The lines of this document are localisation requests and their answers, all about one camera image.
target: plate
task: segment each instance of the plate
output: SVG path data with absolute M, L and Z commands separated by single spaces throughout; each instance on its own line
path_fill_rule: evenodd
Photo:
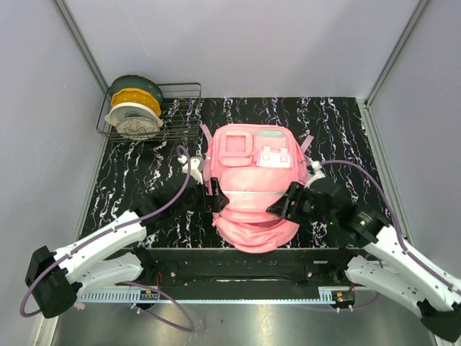
M 161 114 L 160 104 L 157 99 L 141 89 L 126 88 L 120 90 L 118 93 L 112 96 L 111 106 L 119 105 L 120 103 L 134 102 L 145 105 L 153 110 L 158 116 Z
M 153 110 L 135 102 L 119 103 L 104 117 L 104 120 L 112 126 L 117 126 L 120 121 L 127 117 L 144 117 L 146 119 L 151 119 L 156 122 L 159 128 L 164 125 L 164 122 L 153 112 Z
M 114 95 L 126 88 L 142 89 L 154 96 L 160 105 L 164 103 L 164 93 L 157 84 L 146 77 L 136 76 L 135 74 L 120 76 L 112 82 L 110 91 Z
M 158 123 L 146 117 L 126 117 L 115 128 L 124 138 L 145 141 L 153 138 L 160 131 Z

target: gray floor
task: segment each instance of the gray floor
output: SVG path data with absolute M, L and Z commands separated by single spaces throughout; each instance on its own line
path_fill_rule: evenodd
M 369 300 L 371 294 L 359 292 L 358 303 Z M 71 309 L 58 321 L 53 346 L 434 345 L 414 315 L 383 297 L 369 309 L 339 315 L 331 309 L 287 305 L 185 307 L 197 325 L 195 333 L 178 332 L 137 315 L 129 306 L 92 304 L 84 311 Z M 170 304 L 159 304 L 152 311 L 186 323 Z

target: gray wall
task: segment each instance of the gray wall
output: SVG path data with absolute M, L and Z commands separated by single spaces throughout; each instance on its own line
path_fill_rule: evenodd
M 67 0 L 108 82 L 206 97 L 365 97 L 418 0 Z
M 23 346 L 40 320 L 19 315 L 30 255 L 76 235 L 102 95 L 49 0 L 2 1 L 0 47 L 0 345 Z
M 461 277 L 461 2 L 433 1 L 372 104 L 416 246 Z

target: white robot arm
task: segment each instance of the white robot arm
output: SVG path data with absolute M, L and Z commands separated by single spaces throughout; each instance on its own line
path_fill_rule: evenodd
M 333 261 L 349 281 L 397 301 L 435 335 L 454 342 L 461 335 L 461 280 L 437 267 L 407 241 L 386 217 L 351 201 L 349 191 L 325 177 L 318 162 L 306 186 L 292 182 L 268 213 L 303 224 L 322 221 L 354 248 L 382 260 L 381 267 L 351 252 Z

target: metal wire basket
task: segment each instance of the metal wire basket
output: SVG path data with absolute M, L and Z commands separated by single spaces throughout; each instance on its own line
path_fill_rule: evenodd
M 200 83 L 157 84 L 164 93 L 161 119 L 164 126 L 157 132 L 138 128 L 134 133 L 118 133 L 104 120 L 103 112 L 112 99 L 107 89 L 99 111 L 96 131 L 114 142 L 132 141 L 195 141 L 200 131 L 200 109 L 202 107 L 202 85 Z

